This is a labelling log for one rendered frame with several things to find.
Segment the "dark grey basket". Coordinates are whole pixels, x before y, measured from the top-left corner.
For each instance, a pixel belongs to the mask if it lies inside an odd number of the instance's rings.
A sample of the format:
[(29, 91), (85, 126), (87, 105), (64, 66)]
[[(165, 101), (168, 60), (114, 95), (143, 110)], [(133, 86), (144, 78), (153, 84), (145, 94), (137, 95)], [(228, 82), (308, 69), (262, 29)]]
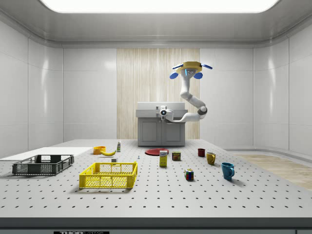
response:
[(74, 155), (35, 155), (12, 166), (17, 176), (54, 176), (74, 163)]

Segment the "drone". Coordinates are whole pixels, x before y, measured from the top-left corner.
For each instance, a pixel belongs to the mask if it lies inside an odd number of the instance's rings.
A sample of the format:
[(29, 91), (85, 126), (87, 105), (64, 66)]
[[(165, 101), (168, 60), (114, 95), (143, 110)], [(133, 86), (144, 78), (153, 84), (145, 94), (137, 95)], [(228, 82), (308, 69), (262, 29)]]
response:
[(187, 61), (187, 62), (181, 63), (173, 67), (173, 70), (175, 71), (170, 74), (170, 79), (175, 79), (179, 74), (181, 74), (181, 71), (183, 69), (195, 69), (195, 73), (193, 74), (193, 77), (196, 79), (201, 79), (203, 77), (203, 74), (201, 73), (203, 67), (212, 69), (211, 66), (197, 62), (197, 61)]

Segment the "white board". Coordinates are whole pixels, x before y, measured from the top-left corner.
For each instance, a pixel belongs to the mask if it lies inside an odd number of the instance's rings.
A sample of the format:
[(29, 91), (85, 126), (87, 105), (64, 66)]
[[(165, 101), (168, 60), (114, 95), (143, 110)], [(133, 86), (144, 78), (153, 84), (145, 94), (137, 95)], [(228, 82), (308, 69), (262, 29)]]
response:
[(88, 150), (91, 147), (43, 147), (36, 150), (28, 151), (25, 153), (1, 158), (0, 161), (20, 161), (33, 157), (36, 155), (79, 155)]

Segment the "yellow basket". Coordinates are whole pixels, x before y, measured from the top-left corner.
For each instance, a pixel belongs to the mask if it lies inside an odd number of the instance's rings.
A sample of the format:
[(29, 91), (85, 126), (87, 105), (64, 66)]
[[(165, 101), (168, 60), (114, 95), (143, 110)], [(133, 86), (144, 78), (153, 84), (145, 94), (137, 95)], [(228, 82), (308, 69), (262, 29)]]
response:
[(79, 174), (80, 188), (132, 188), (137, 162), (95, 162)]

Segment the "red plate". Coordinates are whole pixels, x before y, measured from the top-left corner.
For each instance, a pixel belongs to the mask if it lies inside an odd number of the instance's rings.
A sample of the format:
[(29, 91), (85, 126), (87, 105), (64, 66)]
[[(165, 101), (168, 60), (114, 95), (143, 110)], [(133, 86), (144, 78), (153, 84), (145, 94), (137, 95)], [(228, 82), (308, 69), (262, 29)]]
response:
[(159, 156), (160, 151), (166, 151), (167, 154), (169, 153), (169, 150), (165, 148), (153, 148), (153, 149), (147, 149), (145, 151), (145, 154), (150, 155), (150, 156)]

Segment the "white drawer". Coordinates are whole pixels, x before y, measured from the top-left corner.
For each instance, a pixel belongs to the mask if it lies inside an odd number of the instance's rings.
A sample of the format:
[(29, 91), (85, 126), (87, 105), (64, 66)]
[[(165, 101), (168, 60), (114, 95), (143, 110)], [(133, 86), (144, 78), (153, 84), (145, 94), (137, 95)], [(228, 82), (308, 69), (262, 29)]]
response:
[[(153, 118), (161, 118), (160, 110), (152, 109), (152, 110), (136, 110), (136, 117), (153, 117)], [(188, 110), (174, 110), (174, 118), (182, 118)]]

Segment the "yellow white box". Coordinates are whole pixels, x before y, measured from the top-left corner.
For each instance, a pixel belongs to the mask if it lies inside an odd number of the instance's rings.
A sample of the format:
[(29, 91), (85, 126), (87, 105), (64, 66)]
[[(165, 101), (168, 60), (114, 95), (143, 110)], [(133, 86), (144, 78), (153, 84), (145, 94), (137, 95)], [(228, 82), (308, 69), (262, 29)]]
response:
[(167, 166), (167, 156), (168, 156), (168, 150), (163, 149), (159, 151), (159, 165), (160, 167), (166, 167)]

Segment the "blue mug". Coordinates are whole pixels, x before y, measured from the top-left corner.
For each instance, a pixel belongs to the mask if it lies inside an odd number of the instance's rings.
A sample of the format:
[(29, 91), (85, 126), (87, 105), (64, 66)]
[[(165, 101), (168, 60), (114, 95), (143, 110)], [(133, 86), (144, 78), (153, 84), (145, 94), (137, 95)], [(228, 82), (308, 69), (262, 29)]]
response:
[(226, 180), (232, 180), (232, 177), (235, 174), (234, 171), (234, 165), (228, 162), (223, 162), (221, 164), (222, 172), (223, 172), (223, 177)]

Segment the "white cabinet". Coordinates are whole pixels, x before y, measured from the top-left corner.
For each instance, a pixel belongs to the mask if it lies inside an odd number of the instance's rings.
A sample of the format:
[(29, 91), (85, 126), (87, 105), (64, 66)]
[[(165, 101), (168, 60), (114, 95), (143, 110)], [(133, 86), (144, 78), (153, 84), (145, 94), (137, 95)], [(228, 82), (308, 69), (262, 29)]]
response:
[[(164, 109), (186, 110), (184, 102), (138, 102), (137, 110), (160, 110), (162, 106)], [(138, 117), (138, 145), (184, 146), (185, 124), (157, 117)]]

